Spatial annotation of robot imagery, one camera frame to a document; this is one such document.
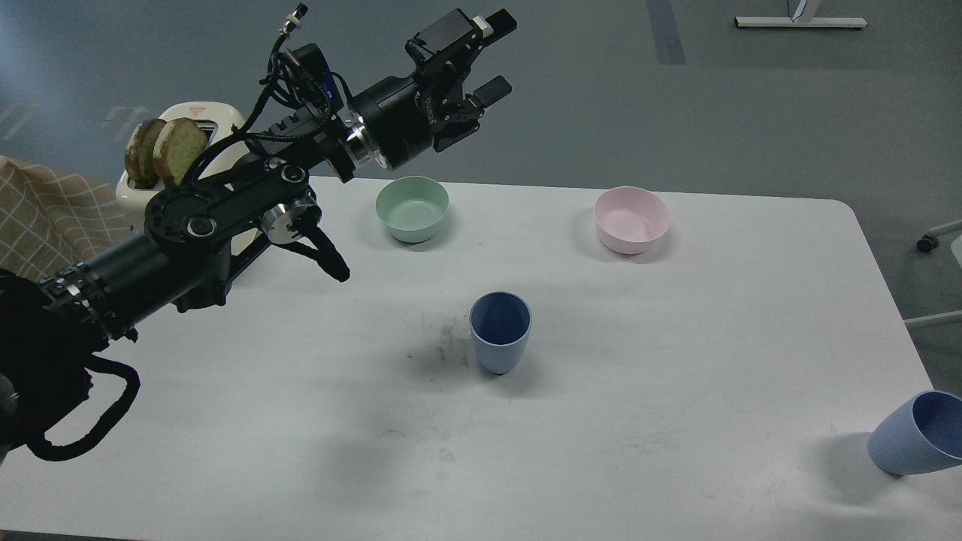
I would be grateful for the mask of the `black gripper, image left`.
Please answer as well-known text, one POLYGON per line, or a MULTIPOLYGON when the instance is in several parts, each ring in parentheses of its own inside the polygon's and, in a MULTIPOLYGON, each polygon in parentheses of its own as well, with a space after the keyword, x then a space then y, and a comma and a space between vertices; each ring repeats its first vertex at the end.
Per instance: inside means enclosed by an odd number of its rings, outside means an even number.
POLYGON ((374 161, 396 169, 429 148, 442 152, 473 134, 488 107, 513 88, 505 76, 496 76, 465 92, 464 80, 490 38, 516 28, 518 21, 505 9, 487 17, 455 9, 409 38, 405 51, 413 72, 386 77, 350 100, 349 156, 355 167, 374 161))

